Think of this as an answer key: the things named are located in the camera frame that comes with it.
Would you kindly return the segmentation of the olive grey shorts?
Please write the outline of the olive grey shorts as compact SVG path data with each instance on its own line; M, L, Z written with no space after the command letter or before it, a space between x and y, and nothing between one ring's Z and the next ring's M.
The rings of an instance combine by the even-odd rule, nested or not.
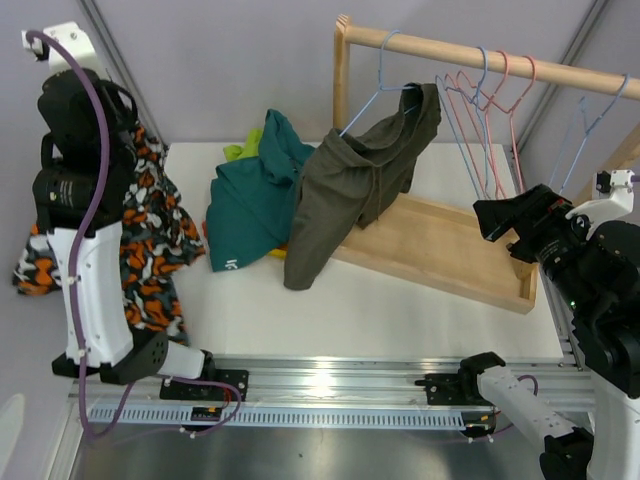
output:
M410 83L398 110L354 136L333 128L306 161L296 187L284 286L309 289L357 226L376 221L412 183L419 155L441 122L438 89Z

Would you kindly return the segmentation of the teal shorts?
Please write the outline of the teal shorts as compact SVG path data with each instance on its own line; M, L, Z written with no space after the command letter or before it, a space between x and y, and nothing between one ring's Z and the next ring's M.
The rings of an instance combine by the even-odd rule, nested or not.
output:
M297 182L314 151L269 109L258 154L216 167L205 216L213 271L244 268L288 242Z

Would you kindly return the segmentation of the lime green shorts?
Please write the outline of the lime green shorts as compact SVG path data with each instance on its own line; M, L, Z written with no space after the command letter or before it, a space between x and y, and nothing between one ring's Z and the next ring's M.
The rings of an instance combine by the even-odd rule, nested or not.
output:
M223 148L224 158L227 162L256 157L259 154L259 144L263 130L252 128L243 144L231 144Z

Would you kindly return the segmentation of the camouflage patterned shorts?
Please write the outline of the camouflage patterned shorts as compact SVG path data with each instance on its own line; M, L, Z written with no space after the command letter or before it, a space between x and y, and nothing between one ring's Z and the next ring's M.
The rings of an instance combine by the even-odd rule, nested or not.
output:
M196 224L165 172L168 147L139 124L131 132L137 160L124 198L120 272L125 318L132 329L162 331L189 345L172 275L205 253Z

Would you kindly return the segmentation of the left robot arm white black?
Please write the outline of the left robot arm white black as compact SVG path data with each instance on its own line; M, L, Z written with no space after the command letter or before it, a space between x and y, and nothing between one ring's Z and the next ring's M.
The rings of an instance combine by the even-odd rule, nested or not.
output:
M204 248L163 146L132 96L89 69L49 77L38 108L49 130L32 189L47 253L35 280L60 286L67 317L53 373L117 385L176 376L192 398L209 398L215 364L188 345L172 281Z

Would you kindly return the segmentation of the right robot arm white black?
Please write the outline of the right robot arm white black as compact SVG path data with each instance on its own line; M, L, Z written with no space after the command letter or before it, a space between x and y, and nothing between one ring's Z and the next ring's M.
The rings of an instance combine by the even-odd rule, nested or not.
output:
M630 188L573 206L545 185L511 199L478 200L482 237L518 239L510 256L537 263L572 313L571 324L591 374L592 432L560 417L528 390L494 352L461 361L458 395L488 401L535 447L547 479L639 476L639 228L622 221Z

